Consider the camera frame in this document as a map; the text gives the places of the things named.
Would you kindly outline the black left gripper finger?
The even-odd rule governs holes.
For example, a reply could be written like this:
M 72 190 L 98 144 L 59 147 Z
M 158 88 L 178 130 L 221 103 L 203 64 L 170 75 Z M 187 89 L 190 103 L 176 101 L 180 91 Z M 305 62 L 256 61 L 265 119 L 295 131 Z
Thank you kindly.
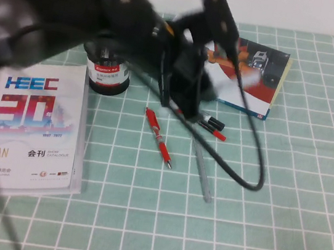
M 181 111 L 187 120 L 196 121 L 199 119 L 200 99 L 193 97 L 183 97 Z
M 217 91 L 215 90 L 212 80 L 208 74 L 204 74 L 203 85 L 202 85 L 202 101 L 213 101 L 218 97 Z

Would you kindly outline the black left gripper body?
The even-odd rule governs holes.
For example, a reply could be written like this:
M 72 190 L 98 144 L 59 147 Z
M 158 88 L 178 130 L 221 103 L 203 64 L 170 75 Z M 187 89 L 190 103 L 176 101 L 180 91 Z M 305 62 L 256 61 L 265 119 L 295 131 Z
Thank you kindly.
M 169 89 L 175 102 L 200 103 L 204 88 L 204 63 L 207 59 L 205 46 L 213 35 L 203 11 L 177 16 L 173 27 L 179 36 L 179 52 L 173 63 Z

